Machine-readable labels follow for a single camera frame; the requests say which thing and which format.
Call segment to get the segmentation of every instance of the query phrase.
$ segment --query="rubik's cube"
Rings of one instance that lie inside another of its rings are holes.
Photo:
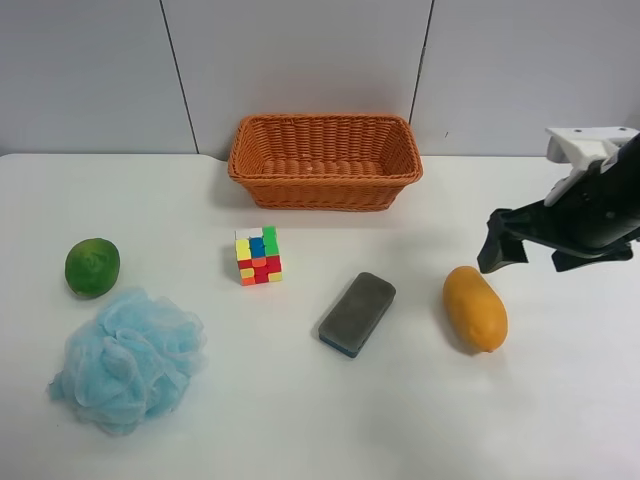
[[[236,258],[242,285],[282,280],[276,227],[236,230]]]

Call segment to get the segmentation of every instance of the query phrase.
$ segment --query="white table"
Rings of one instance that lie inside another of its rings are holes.
[[[373,214],[256,208],[206,156],[0,158],[0,476],[72,479],[631,479],[640,477],[640,264],[556,273],[551,250],[488,276],[510,314],[502,349],[470,357],[440,291],[475,265],[497,207],[542,198],[565,166],[424,158]],[[285,281],[241,287],[234,229],[279,228]],[[69,248],[120,249],[114,290],[81,301]],[[360,356],[316,328],[360,271],[397,296]],[[180,408],[127,437],[49,402],[65,339],[140,285],[196,312],[209,366]]]

